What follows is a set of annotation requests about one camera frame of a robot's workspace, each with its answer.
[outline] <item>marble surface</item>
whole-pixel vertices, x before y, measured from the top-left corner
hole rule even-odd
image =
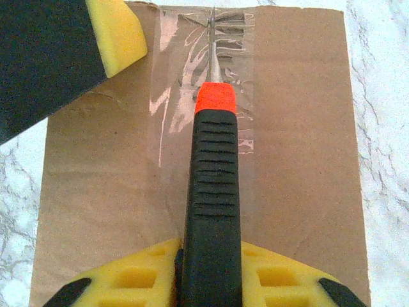
[[[342,10],[372,306],[409,306],[409,1],[160,0]],[[0,306],[28,306],[47,120],[0,146]]]

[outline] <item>ridged grip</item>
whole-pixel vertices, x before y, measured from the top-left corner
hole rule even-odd
[[[194,119],[182,306],[241,306],[237,119],[204,109]]]

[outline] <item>black rubber grip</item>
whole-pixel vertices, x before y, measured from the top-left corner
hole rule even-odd
[[[73,281],[59,289],[43,307],[72,307],[90,284],[91,278]]]
[[[318,282],[338,307],[366,307],[347,286],[327,278],[321,278]]]
[[[175,306],[181,307],[180,294],[181,294],[181,274],[183,268],[183,250],[179,249],[174,258],[174,284],[175,284]]]
[[[241,306],[237,119],[195,115],[190,160],[182,306]]]

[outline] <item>clear packing tape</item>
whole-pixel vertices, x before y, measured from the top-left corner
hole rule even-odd
[[[150,86],[150,159],[158,166],[160,185],[169,201],[185,207],[190,162],[192,124],[197,93],[208,73],[208,8],[159,9]],[[244,225],[254,199],[253,170],[253,56],[254,12],[216,10],[217,57],[223,80],[233,85],[238,106],[240,200]],[[183,186],[175,189],[175,184]],[[183,224],[178,229],[183,234]]]

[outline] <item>yellow foam block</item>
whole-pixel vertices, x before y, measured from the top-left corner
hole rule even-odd
[[[105,74],[116,75],[148,52],[141,23],[122,0],[86,0]]]
[[[174,306],[174,258],[169,240],[77,276],[91,285],[73,307]],[[337,307],[318,283],[331,275],[242,242],[243,307]]]

